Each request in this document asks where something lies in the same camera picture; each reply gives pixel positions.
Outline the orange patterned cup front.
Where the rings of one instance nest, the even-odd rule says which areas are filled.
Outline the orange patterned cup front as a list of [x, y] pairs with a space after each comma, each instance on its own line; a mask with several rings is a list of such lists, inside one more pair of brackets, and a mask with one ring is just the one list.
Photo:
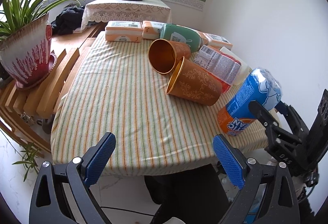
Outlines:
[[219, 99], [222, 84], [205, 69], [182, 57], [169, 80], [166, 94], [212, 106]]

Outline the orange patterned cup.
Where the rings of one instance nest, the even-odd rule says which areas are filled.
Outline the orange patterned cup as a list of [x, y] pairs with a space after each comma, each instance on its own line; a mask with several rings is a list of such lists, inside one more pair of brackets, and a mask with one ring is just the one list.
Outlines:
[[205, 69], [182, 57], [169, 80], [166, 94], [212, 106], [219, 99], [222, 84]]
[[156, 39], [148, 49], [148, 60], [151, 67], [160, 74], [169, 74], [177, 66], [180, 59], [191, 56], [190, 47], [181, 42]]

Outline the orange patterned cup rear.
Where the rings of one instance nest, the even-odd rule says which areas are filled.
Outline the orange patterned cup rear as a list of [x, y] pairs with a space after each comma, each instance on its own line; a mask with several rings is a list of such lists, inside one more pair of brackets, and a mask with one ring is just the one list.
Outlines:
[[177, 66], [180, 59], [191, 56], [190, 47], [181, 42], [156, 39], [148, 49], [148, 60], [151, 67], [160, 74], [169, 74]]

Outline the clear red labelled jar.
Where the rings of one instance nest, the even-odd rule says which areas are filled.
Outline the clear red labelled jar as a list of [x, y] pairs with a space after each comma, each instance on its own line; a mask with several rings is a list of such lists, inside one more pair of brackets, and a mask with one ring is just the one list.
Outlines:
[[242, 66], [241, 62], [234, 57], [206, 45], [200, 48], [194, 58], [194, 63], [222, 84], [223, 93], [229, 91]]

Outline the wooden slatted bench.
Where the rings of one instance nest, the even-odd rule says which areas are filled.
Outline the wooden slatted bench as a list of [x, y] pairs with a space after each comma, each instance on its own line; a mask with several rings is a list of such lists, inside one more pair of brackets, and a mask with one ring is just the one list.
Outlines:
[[49, 76], [30, 90], [18, 90], [14, 80], [1, 89], [2, 132], [21, 146], [33, 143], [40, 150], [40, 157], [51, 152], [49, 139], [24, 121], [23, 115], [48, 119], [56, 113], [62, 96], [70, 90], [79, 68], [91, 51], [91, 45], [105, 26], [99, 23], [82, 33], [53, 36], [52, 51], [57, 56], [57, 63]]

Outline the striped table cloth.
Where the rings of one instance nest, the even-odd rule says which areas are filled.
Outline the striped table cloth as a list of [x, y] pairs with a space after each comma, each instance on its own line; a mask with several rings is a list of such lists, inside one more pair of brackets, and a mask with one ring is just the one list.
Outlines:
[[168, 95], [169, 76], [148, 61], [150, 44], [108, 42], [99, 33], [58, 106], [51, 133], [55, 164], [84, 155], [107, 132], [116, 137], [110, 174], [164, 175], [216, 163], [217, 113], [238, 86], [211, 107]]

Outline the orange tissue pack right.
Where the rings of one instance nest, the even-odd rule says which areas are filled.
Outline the orange tissue pack right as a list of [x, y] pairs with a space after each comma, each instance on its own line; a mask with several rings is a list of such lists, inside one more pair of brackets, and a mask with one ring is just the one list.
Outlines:
[[214, 48], [221, 49], [222, 47], [231, 50], [233, 45], [224, 37], [219, 35], [204, 33], [196, 31], [196, 33], [202, 38], [203, 44], [213, 46]]

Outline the orange tissue pack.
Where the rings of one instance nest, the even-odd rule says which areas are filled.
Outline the orange tissue pack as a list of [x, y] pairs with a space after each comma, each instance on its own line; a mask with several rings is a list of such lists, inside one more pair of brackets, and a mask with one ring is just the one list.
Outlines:
[[160, 37], [161, 28], [165, 23], [158, 21], [144, 20], [142, 22], [142, 38], [149, 40], [156, 40]]
[[213, 46], [214, 48], [221, 49], [222, 47], [231, 50], [233, 45], [224, 37], [219, 35], [204, 33], [196, 31], [196, 33], [202, 38], [203, 44]]
[[142, 41], [142, 24], [138, 21], [109, 21], [105, 28], [105, 40], [110, 42], [135, 42]]

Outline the green thermos bottle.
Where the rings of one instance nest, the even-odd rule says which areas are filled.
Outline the green thermos bottle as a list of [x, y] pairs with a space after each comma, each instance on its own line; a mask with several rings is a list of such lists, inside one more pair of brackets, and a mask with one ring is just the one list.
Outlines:
[[187, 44], [192, 53], [199, 51], [203, 46], [203, 40], [196, 31], [174, 24], [164, 24], [159, 38]]

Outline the red white flower pot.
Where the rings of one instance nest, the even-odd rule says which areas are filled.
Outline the red white flower pot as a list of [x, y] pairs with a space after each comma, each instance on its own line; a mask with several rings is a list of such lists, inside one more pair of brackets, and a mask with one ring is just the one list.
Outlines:
[[48, 16], [48, 13], [42, 15], [1, 41], [1, 64], [16, 81], [17, 89], [33, 88], [56, 66]]

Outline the orange tissue pack left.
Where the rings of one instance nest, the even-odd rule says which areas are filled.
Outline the orange tissue pack left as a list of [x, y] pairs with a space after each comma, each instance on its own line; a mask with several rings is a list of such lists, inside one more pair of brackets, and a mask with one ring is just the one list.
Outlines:
[[135, 42], [142, 41], [142, 24], [138, 21], [109, 21], [105, 28], [105, 40], [110, 42]]

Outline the orange tissue pack middle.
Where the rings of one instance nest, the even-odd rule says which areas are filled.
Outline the orange tissue pack middle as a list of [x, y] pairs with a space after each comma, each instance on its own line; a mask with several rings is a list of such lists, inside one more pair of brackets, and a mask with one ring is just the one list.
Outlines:
[[160, 37], [161, 28], [165, 23], [158, 21], [144, 20], [142, 22], [142, 38], [149, 40], [156, 40]]

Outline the black bag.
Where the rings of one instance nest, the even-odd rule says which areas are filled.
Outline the black bag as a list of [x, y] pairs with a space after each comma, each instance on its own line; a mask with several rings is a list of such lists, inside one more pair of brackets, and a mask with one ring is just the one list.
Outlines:
[[74, 30], [81, 27], [84, 6], [69, 7], [63, 10], [51, 23], [53, 35], [72, 34]]

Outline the lace covered side table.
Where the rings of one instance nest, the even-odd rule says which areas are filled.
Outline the lace covered side table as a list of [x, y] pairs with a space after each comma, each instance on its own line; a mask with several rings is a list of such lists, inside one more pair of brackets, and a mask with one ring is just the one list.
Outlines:
[[108, 23], [111, 20], [172, 22], [171, 8], [160, 0], [123, 1], [95, 0], [86, 4], [81, 28], [89, 22]]

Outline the green spider plant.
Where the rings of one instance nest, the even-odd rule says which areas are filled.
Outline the green spider plant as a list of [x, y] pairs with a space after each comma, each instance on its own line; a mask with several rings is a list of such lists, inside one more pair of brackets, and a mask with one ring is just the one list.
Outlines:
[[32, 21], [47, 14], [54, 7], [68, 1], [80, 4], [83, 0], [3, 0], [1, 2], [1, 41]]

